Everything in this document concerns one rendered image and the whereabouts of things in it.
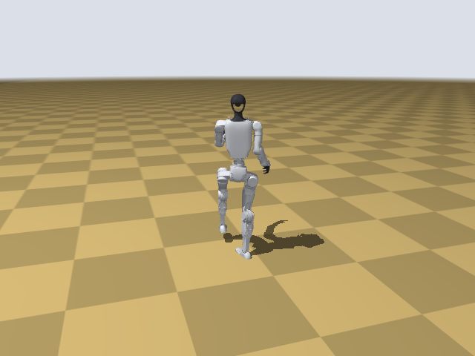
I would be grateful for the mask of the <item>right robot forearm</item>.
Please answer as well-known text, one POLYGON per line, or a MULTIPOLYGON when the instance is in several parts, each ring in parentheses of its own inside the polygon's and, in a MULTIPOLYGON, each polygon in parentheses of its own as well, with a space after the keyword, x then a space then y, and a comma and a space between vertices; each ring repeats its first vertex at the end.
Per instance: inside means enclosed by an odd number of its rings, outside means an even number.
POLYGON ((264 153, 263 147, 260 148, 261 155, 257 155, 258 160, 260 161, 263 167, 270 166, 270 162, 266 158, 266 154, 264 153))

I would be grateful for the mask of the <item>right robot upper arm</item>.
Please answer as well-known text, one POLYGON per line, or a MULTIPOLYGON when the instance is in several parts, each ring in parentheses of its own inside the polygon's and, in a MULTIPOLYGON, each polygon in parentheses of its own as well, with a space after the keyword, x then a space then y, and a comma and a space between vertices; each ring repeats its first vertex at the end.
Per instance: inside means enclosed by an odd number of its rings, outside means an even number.
POLYGON ((252 123, 252 129, 255 130, 255 132, 254 132, 254 148, 252 149, 252 152, 255 155, 261 155, 260 148, 262 147, 261 143, 262 143, 262 138, 263 138, 263 136, 262 136, 263 135, 262 124, 258 121, 252 121, 252 120, 251 120, 251 123, 252 123))

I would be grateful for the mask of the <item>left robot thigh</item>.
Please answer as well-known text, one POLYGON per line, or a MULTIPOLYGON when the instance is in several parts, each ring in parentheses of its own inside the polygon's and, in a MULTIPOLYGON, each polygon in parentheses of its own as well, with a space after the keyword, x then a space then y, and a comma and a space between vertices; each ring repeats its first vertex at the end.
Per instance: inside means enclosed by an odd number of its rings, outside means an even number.
POLYGON ((227 200, 228 191, 226 190, 228 181, 230 179, 230 171, 228 168, 218 168, 217 183, 218 190, 220 190, 220 200, 227 200))

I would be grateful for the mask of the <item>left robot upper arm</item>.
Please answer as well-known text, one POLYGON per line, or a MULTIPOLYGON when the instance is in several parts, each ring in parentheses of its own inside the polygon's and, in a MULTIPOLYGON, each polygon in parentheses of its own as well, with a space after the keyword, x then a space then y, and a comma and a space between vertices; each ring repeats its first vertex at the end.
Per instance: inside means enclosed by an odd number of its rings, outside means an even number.
POLYGON ((223 130, 225 129, 226 120, 218 120, 214 128, 215 146, 223 147, 223 130))

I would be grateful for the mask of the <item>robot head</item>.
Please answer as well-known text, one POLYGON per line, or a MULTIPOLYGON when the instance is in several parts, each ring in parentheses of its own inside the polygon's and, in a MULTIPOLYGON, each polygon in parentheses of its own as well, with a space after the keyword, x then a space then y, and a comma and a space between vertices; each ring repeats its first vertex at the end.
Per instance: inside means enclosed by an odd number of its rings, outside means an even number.
POLYGON ((245 122, 246 119, 243 118, 242 112, 245 108, 246 100, 245 97, 241 94, 235 94, 231 98, 231 106, 232 110, 235 112, 235 116, 233 119, 230 119, 233 122, 245 122), (240 112, 235 111, 233 108, 233 105, 236 105, 237 107, 240 107, 240 105, 243 104, 243 109, 240 112))

